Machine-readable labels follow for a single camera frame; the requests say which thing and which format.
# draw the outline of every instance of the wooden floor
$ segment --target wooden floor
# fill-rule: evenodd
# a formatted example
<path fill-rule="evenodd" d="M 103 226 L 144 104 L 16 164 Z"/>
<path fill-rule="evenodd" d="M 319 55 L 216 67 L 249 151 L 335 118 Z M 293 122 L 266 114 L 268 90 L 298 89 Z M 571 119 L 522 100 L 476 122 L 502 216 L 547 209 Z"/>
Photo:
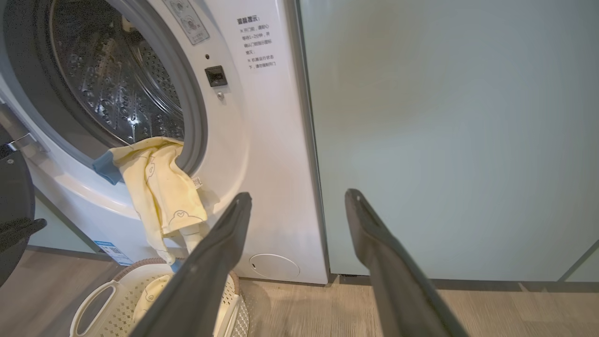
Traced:
<path fill-rule="evenodd" d="M 75 310 L 120 267 L 25 252 L 0 287 L 0 336 L 68 336 Z M 250 336 L 382 336 L 371 287 L 241 280 Z M 471 336 L 599 336 L 599 294 L 441 290 Z"/>

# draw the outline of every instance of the blue cuff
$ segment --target blue cuff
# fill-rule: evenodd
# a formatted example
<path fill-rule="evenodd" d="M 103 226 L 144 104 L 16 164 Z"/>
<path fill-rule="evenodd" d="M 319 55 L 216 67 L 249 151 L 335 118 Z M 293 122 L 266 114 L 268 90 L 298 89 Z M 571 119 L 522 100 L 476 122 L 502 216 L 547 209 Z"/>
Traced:
<path fill-rule="evenodd" d="M 118 182 L 123 181 L 123 176 L 120 174 L 119 168 L 114 166 L 112 160 L 112 152 L 106 151 L 100 158 L 93 161 L 92 167 L 100 177 L 103 177 L 111 184 L 116 185 Z"/>
<path fill-rule="evenodd" d="M 173 270 L 173 273 L 178 272 L 179 268 L 181 268 L 182 265 L 183 262 L 181 262 L 181 260 L 175 259 L 175 263 L 171 264 L 171 269 Z"/>

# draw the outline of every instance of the washing machine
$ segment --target washing machine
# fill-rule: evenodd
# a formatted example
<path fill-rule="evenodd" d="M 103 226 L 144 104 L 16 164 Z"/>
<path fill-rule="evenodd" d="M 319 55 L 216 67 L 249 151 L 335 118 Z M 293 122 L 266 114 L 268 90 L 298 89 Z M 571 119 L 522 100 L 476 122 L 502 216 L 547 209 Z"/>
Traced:
<path fill-rule="evenodd" d="M 117 262 L 155 257 L 123 183 L 92 162 L 167 136 L 212 226 L 247 191 L 241 277 L 325 284 L 300 28 L 283 0 L 1 0 L 0 122 L 32 180 Z M 184 243 L 166 239 L 175 255 Z"/>

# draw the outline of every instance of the laundry basket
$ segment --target laundry basket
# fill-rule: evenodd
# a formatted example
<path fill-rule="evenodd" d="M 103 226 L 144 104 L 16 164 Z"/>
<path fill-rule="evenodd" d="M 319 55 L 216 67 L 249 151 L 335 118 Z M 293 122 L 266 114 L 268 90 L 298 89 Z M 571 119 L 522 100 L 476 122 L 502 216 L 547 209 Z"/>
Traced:
<path fill-rule="evenodd" d="M 173 271 L 160 258 L 141 260 L 123 269 L 112 281 L 94 290 L 79 306 L 71 323 L 71 337 L 126 337 L 132 330 L 133 311 L 146 286 Z M 79 328 L 84 313 L 92 301 L 104 290 L 113 292 L 88 327 Z M 219 306 L 215 337 L 247 336 L 249 316 L 241 296 L 239 278 L 232 271 L 226 280 Z"/>

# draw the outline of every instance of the wall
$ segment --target wall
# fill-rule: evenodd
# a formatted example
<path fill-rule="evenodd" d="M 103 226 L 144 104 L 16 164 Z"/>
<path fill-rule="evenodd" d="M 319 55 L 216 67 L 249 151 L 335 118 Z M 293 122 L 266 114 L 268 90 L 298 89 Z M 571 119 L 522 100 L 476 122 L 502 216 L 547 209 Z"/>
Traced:
<path fill-rule="evenodd" d="M 331 272 L 360 189 L 432 278 L 556 281 L 599 239 L 599 2 L 301 1 Z"/>
<path fill-rule="evenodd" d="M 47 225 L 39 232 L 29 238 L 29 244 L 32 246 L 64 249 L 68 251 L 96 253 L 99 248 L 89 238 L 80 236 L 81 233 L 77 227 L 71 224 L 68 226 L 68 220 L 60 216 L 58 209 L 54 207 L 43 195 L 36 193 L 35 197 L 35 218 L 46 219 Z"/>

